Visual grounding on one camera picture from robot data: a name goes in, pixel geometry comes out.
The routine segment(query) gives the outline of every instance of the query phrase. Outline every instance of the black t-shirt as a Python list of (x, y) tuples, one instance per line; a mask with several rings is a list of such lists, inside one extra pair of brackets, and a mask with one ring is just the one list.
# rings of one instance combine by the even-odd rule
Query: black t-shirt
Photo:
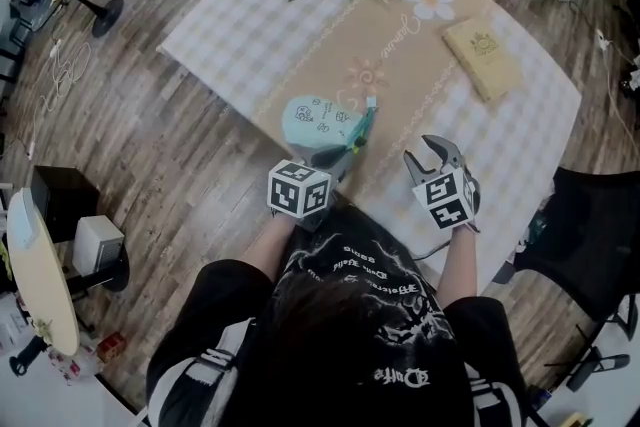
[[(360, 391), (382, 416), (402, 421), (427, 415), (428, 425), (472, 426), (465, 362), (482, 378), (506, 384), (522, 401), (524, 382), (498, 301), (465, 298), (442, 311), (406, 248), (353, 207), (334, 211), (313, 235), (295, 235), (276, 293), (299, 273), (317, 281), (364, 281), (369, 285), (366, 300), (390, 313), (375, 336), (375, 371)], [(259, 318), (273, 292), (269, 279), (246, 263), (224, 260), (206, 266), (151, 360), (147, 397), (173, 365), (215, 347), (226, 326)], [(181, 397), (188, 400), (188, 393)], [(384, 414), (385, 405), (393, 415)], [(191, 414), (187, 421), (180, 413), (180, 425), (199, 426), (198, 408)]]

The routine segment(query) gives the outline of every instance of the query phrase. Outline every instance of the person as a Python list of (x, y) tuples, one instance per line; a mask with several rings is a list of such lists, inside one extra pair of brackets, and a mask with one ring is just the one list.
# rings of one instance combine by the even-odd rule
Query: person
[(151, 425), (523, 425), (505, 311), (477, 297), (475, 238), (453, 229), (434, 291), (354, 206), (314, 233), (277, 213), (246, 254), (199, 273), (149, 364)]

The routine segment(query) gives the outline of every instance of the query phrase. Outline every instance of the yellow book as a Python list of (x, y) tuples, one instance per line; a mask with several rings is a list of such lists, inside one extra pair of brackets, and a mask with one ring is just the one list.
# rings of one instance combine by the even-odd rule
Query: yellow book
[(484, 20), (471, 18), (449, 27), (443, 38), (485, 102), (520, 85), (520, 65)]

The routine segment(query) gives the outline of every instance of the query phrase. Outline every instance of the black speaker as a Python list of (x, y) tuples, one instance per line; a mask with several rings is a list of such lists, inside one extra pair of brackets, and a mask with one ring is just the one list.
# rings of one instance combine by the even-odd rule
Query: black speaker
[(73, 240), (81, 217), (96, 215), (100, 193), (77, 169), (35, 166), (31, 195), (53, 242)]

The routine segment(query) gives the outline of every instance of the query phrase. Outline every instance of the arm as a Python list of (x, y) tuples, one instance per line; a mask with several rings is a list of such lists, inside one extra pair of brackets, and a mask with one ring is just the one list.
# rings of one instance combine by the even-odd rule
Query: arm
[(463, 297), (478, 295), (476, 234), (466, 226), (453, 229), (436, 299), (442, 309)]
[(272, 283), (275, 282), (282, 253), (295, 227), (296, 220), (293, 217), (276, 214), (239, 260), (262, 271)]

